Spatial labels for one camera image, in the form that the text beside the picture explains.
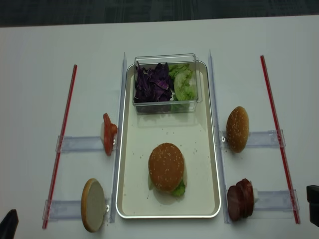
clear plastic container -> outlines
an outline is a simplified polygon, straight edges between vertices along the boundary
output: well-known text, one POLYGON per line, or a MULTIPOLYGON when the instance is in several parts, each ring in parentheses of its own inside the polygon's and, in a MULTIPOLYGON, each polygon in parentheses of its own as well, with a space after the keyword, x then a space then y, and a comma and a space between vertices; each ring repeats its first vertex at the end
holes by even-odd
POLYGON ((161 113, 185 113, 194 112, 196 105, 201 101, 201 84, 200 84, 200 72, 199 62, 194 54, 180 54, 180 55, 167 55, 167 56, 146 56, 135 58, 135 71, 134 81, 138 80, 137 68, 138 64, 141 68, 146 70, 154 69, 158 63, 168 64, 170 68, 173 64, 189 64, 189 69, 192 71, 192 77, 189 79, 189 85, 194 89, 194 97, 192 100, 179 101, 175 91, 172 91, 172 97, 169 101, 157 101, 157 102, 143 102, 137 103, 136 96, 136 84, 133 87, 133 105, 138 114, 161 114, 161 113))

red straw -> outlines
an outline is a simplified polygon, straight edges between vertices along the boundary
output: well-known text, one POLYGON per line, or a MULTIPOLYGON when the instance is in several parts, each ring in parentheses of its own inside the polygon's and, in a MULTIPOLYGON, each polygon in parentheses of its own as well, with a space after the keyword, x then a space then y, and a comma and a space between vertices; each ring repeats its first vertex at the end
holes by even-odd
MULTIPOLYGON (((70 84, 70 89, 69 89, 69 95, 68 95, 68 100, 66 102, 66 107, 65 107, 65 112, 64 112, 64 117, 63 117, 63 123, 62 123, 62 129, 60 136, 64 136, 65 128, 66 128, 66 122, 68 119, 68 114, 69 114, 69 109, 70 109, 70 103, 71 103, 71 97, 72 97, 72 92, 73 92, 73 86, 75 82, 75 75, 76 75, 76 70, 77 70, 77 65, 74 65, 73 67, 73 73, 72 73, 72 78, 71 78, 71 84, 70 84)), ((60 161, 60 153, 56 153, 55 156, 55 162, 54 162, 54 168, 53 168, 53 173, 52 173, 52 179, 51 179, 51 185, 50 185, 50 191, 49 191, 49 196, 48 196, 48 203, 46 207, 46 215, 45 219, 43 221, 42 229, 46 229, 48 226, 48 218, 49 218, 49 209, 51 206, 51 200, 53 197, 53 191, 54 191, 54 184, 55 184, 55 179, 56 179, 56 174, 58 172, 58 165, 60 161)))
MULTIPOLYGON (((278 121, 277 112, 276 112, 276 108, 275 108, 275 102, 274 102, 274 98, 273 98, 273 93, 272 93, 271 87, 270 87, 270 81, 269 81, 269 77, 268 77, 265 57, 263 55, 260 56, 260 60, 261 60, 261 64, 262 64, 263 71, 264 71, 264 76, 265 76, 265 81, 266 81, 269 101, 270 101, 270 105, 271 105, 271 110, 273 112, 275 127, 276 127, 277 132, 279 132, 279 130, 280 130, 279 121, 278 121)), ((279 142, 279 144, 282 143, 280 134, 278 134, 278 142, 279 142)), ((292 183, 292 180, 291 180, 289 167, 288 167, 288 161, 287 161, 286 152, 285 152, 285 148, 284 147, 280 148, 280 153, 281 153, 281 157, 283 159, 283 164, 284 164, 284 169, 285 169, 285 174, 286 174, 286 180, 287 180, 288 189, 289 189, 289 192, 290 192, 291 202, 292 202, 293 209, 294 209, 295 221, 296 221, 296 224, 300 224, 300 217, 299 217, 299 212, 298 212, 297 206, 296 206, 296 198, 295 198, 295 194, 294 194, 293 183, 292 183)))

white tray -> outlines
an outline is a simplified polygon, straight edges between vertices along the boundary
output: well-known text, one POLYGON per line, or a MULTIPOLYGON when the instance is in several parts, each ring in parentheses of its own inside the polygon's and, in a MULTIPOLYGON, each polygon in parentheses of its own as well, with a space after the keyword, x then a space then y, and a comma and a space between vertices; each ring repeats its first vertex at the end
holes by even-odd
POLYGON ((221 206, 207 67, 200 62, 202 102, 194 113, 137 115, 134 66, 127 70, 116 208, 123 218, 212 218, 221 206), (175 144, 185 158, 183 198, 149 190, 148 160, 161 143, 175 144))

gray carpet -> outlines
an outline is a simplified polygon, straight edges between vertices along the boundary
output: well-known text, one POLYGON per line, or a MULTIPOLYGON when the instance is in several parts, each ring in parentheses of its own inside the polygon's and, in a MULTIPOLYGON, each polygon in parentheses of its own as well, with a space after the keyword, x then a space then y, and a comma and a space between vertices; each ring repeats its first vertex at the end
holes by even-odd
POLYGON ((319 0, 0 0, 0 26, 148 22, 319 13, 319 0))

purple cabbage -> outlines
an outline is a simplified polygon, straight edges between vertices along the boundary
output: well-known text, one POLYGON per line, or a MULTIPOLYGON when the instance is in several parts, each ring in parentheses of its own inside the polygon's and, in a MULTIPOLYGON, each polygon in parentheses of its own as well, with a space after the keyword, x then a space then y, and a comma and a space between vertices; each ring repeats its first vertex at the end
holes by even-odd
POLYGON ((146 70, 138 63, 135 81, 135 103, 169 101, 174 83, 168 74, 167 63, 158 63, 155 69, 146 70))

